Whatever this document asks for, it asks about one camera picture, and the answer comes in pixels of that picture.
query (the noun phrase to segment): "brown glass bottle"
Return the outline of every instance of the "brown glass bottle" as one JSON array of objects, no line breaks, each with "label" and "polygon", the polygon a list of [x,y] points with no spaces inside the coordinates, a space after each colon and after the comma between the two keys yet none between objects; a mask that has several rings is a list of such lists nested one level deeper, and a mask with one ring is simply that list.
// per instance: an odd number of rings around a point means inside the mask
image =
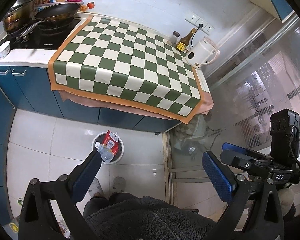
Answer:
[{"label": "brown glass bottle", "polygon": [[193,28],[187,36],[183,37],[180,39],[180,41],[177,43],[176,45],[176,49],[179,51],[184,51],[185,48],[189,45],[190,39],[193,36],[193,34],[195,33],[196,29]]}]

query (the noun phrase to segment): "electrical outlet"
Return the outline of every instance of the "electrical outlet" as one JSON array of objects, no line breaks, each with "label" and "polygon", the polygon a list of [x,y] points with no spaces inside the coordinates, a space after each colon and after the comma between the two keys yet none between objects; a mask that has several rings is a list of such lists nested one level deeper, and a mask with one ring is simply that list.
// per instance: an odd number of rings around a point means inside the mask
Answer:
[{"label": "electrical outlet", "polygon": [[207,24],[207,26],[205,26],[202,30],[208,35],[211,35],[211,33],[213,33],[214,27],[212,27],[210,24]]},{"label": "electrical outlet", "polygon": [[186,21],[192,24],[195,24],[197,20],[199,20],[199,16],[193,12],[189,11],[188,14],[186,15]]},{"label": "electrical outlet", "polygon": [[194,25],[195,25],[196,27],[199,27],[199,24],[200,24],[200,23],[203,25],[203,27],[201,28],[202,30],[203,30],[203,28],[204,28],[205,26],[207,26],[207,24],[208,24],[204,19],[200,18],[199,20],[197,20],[197,21],[195,22]]}]

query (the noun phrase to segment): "metal screw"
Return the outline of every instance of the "metal screw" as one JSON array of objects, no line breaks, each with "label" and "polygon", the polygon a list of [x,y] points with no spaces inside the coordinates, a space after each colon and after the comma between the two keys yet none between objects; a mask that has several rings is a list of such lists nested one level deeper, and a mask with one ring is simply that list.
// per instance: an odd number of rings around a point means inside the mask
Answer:
[{"label": "metal screw", "polygon": [[237,175],[238,181],[244,181],[245,177],[242,174]]},{"label": "metal screw", "polygon": [[34,184],[36,184],[37,182],[38,182],[37,179],[31,179],[30,184],[31,184],[31,185],[34,185]]},{"label": "metal screw", "polygon": [[273,179],[268,178],[268,179],[267,179],[267,182],[268,182],[270,185],[272,185],[272,184],[273,184]]},{"label": "metal screw", "polygon": [[60,175],[59,179],[60,179],[61,181],[65,181],[66,179],[68,179],[68,175],[62,174],[62,175]]}]

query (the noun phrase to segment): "cabinet handle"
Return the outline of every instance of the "cabinet handle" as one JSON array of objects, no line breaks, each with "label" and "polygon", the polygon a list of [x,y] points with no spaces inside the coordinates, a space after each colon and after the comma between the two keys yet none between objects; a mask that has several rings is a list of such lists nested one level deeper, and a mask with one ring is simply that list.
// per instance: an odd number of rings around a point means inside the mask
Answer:
[{"label": "cabinet handle", "polygon": [[6,75],[9,73],[9,69],[7,69],[5,72],[0,72],[0,75]]},{"label": "cabinet handle", "polygon": [[25,74],[26,74],[26,71],[27,70],[25,70],[23,73],[16,73],[15,71],[14,71],[14,69],[11,71],[11,74],[13,75],[13,76],[18,76],[18,77],[23,77]]}]

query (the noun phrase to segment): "person's foot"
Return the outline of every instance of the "person's foot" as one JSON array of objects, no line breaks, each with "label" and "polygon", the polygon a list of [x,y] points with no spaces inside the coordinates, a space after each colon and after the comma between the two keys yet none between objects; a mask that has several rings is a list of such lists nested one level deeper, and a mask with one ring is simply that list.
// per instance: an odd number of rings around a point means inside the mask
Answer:
[{"label": "person's foot", "polygon": [[90,195],[90,197],[103,197],[103,190],[102,187],[99,183],[99,180],[97,178],[94,178],[89,189],[88,189],[88,193]]},{"label": "person's foot", "polygon": [[124,192],[125,187],[126,187],[126,180],[122,177],[115,177],[112,182],[111,192],[112,193]]}]

